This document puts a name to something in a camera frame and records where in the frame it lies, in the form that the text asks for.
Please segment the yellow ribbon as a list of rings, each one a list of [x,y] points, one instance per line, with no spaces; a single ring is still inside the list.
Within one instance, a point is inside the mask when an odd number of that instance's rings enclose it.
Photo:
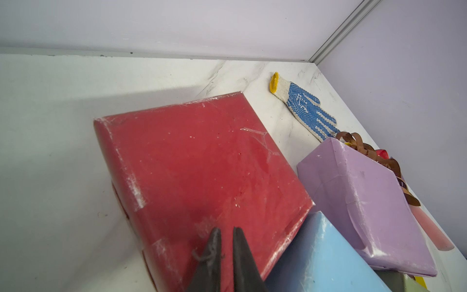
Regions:
[[[414,281],[416,281],[416,283],[418,283],[424,289],[426,289],[426,290],[428,289],[427,286],[426,286],[426,282],[424,281],[423,277],[415,276]]]

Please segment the green gift box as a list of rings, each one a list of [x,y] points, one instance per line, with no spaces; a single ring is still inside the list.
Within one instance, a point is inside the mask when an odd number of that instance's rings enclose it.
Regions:
[[[392,292],[429,292],[409,276],[397,271],[375,271]]]

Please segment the purple gift box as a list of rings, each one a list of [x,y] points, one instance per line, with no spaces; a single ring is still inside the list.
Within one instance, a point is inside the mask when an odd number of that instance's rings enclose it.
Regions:
[[[437,275],[393,171],[330,137],[297,165],[297,172],[316,209],[372,268]]]

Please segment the red gift box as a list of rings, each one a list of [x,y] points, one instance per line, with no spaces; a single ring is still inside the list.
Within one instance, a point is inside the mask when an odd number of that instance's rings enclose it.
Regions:
[[[216,227],[222,291],[234,289],[235,227],[268,277],[313,206],[240,92],[97,118],[94,129],[159,292],[188,287]]]

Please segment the brown ribbon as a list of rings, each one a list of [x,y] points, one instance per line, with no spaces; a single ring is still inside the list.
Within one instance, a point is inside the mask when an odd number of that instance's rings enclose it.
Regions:
[[[343,140],[346,145],[365,155],[366,157],[373,159],[380,165],[393,171],[398,183],[404,193],[406,201],[412,206],[421,206],[420,201],[415,198],[414,195],[409,191],[406,181],[403,179],[401,168],[398,161],[394,158],[382,159],[376,154],[376,150],[369,144],[363,142],[362,137],[358,133],[348,133],[345,131],[339,132],[336,135],[337,140]]]

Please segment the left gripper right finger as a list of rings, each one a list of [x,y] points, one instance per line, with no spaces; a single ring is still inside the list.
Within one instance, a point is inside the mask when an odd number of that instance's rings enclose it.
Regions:
[[[267,292],[242,228],[233,228],[233,279],[235,292]]]

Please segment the blue gift box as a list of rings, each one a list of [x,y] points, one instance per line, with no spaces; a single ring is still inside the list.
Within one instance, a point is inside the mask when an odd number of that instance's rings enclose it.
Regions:
[[[270,292],[390,290],[321,211],[307,215],[265,283]]]

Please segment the red ribbon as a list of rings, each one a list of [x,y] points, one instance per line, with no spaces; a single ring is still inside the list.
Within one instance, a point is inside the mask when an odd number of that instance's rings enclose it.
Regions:
[[[378,149],[376,150],[376,154],[382,158],[382,159],[389,159],[389,154],[386,150],[383,150],[383,149]]]

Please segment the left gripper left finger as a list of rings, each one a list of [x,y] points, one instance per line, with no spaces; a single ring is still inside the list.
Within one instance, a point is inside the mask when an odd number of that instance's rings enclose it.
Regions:
[[[202,255],[195,251],[193,257],[198,261],[195,273],[186,289],[187,292],[221,291],[221,230],[210,232]]]

